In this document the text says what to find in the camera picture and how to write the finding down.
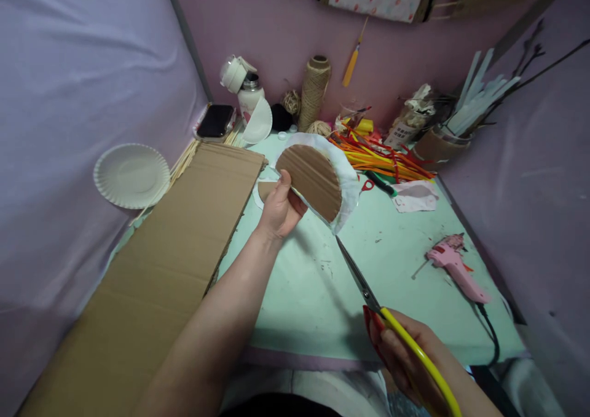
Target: smartphone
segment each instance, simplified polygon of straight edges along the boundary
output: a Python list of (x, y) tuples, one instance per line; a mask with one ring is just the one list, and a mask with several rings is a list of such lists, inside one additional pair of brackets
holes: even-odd
[(234, 115), (231, 105), (211, 105), (203, 121), (197, 128), (197, 135), (201, 138), (221, 138), (226, 135)]

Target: scissor blade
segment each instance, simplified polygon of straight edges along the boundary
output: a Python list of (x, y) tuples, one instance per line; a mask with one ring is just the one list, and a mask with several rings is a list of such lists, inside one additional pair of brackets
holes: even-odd
[(355, 280), (356, 286), (358, 287), (358, 290), (361, 292), (361, 295), (364, 298), (364, 302), (371, 310), (381, 315), (381, 307), (379, 305), (379, 302), (375, 298), (375, 294), (373, 294), (373, 291), (371, 291), (369, 284), (364, 279), (363, 273), (358, 269), (358, 266), (356, 265), (355, 261), (352, 259), (350, 254), (348, 254), (348, 251), (344, 247), (344, 244), (340, 241), (340, 237), (336, 236), (336, 241), (338, 242), (340, 251), (342, 251), (344, 260), (346, 260), (346, 264), (348, 265), (350, 273), (352, 274), (352, 278)]

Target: yellow scissors handle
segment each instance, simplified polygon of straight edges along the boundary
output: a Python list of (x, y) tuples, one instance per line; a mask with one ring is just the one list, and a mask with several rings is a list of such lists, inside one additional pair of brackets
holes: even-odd
[[(447, 405), (450, 410), (450, 415), (453, 417), (461, 417), (461, 409), (459, 409), (459, 404), (457, 403), (457, 399), (453, 395), (452, 391), (449, 388), (449, 385), (444, 380), (443, 376), (440, 374), (432, 360), (426, 355), (422, 348), (415, 342), (410, 334), (407, 333), (406, 329), (397, 321), (397, 319), (393, 316), (392, 313), (389, 312), (387, 308), (381, 308), (380, 310), (381, 315), (385, 318), (386, 325), (391, 328), (412, 350), (412, 352), (418, 357), (418, 359), (422, 362), (426, 371), (432, 377), (432, 380), (435, 381), (438, 388), (441, 390), (442, 396), (447, 402)], [(431, 416), (436, 416), (436, 412), (431, 409), (429, 403), (424, 401), (420, 391), (416, 388), (414, 379), (410, 375), (408, 375), (410, 379), (410, 383), (412, 384), (412, 388), (414, 392), (418, 395), (422, 405), (427, 409)]]

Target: cardboard circle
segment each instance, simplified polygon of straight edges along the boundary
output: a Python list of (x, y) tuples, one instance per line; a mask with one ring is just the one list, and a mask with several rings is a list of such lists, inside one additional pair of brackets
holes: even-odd
[(291, 186), (309, 206), (332, 223), (342, 206), (342, 191), (330, 160), (317, 149), (307, 145), (292, 145), (277, 160), (276, 170), (287, 170)]

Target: clothing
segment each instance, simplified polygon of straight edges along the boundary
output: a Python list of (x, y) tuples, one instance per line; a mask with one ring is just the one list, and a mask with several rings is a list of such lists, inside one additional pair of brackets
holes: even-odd
[(281, 416), (281, 417), (341, 417), (336, 411), (319, 403), (295, 394), (281, 394), (271, 392), (252, 397), (247, 402), (236, 406), (219, 417), (242, 416)]
[(390, 417), (385, 380), (379, 372), (296, 371), (249, 365), (239, 367), (231, 378), (221, 412), (271, 392), (298, 395), (343, 417)]

